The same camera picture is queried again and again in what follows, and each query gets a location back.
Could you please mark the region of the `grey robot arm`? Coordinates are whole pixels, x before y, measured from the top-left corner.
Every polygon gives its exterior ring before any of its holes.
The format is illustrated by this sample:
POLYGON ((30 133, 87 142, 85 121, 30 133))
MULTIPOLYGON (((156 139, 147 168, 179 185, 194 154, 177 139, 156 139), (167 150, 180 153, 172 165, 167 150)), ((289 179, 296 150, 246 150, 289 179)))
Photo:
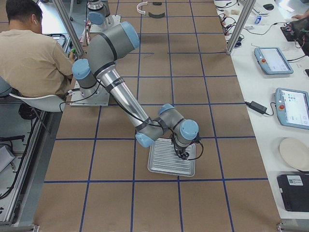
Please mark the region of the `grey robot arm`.
POLYGON ((134 27, 127 21, 121 22, 91 39, 87 58, 73 64, 73 76, 81 90, 97 92, 104 89, 113 96, 134 125, 135 138, 141 146, 150 147, 167 131, 171 131, 171 143, 176 155, 190 160, 186 149, 193 143, 200 143, 198 124, 184 118, 169 103, 160 108, 158 118, 151 119, 116 70, 115 62, 139 45, 134 27))
POLYGON ((102 28, 111 27, 113 19, 107 0, 88 0, 87 8, 89 10, 88 19, 93 25, 102 28))

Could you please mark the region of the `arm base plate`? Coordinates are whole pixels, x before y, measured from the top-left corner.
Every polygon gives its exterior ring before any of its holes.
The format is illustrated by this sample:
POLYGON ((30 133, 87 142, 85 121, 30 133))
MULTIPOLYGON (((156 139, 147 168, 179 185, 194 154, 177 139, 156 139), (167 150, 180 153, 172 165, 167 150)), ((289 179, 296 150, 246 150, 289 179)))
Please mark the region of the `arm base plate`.
POLYGON ((78 81, 75 82, 74 88, 78 88, 78 91, 74 91, 71 96, 71 107, 96 107, 96 106, 108 106, 110 94, 105 88, 96 81, 96 84, 88 89, 80 87, 78 81))
POLYGON ((102 33, 105 30, 120 24, 120 22, 121 22, 121 15, 109 15, 107 18, 104 19, 104 22, 100 25, 91 22, 89 32, 92 34, 102 33))

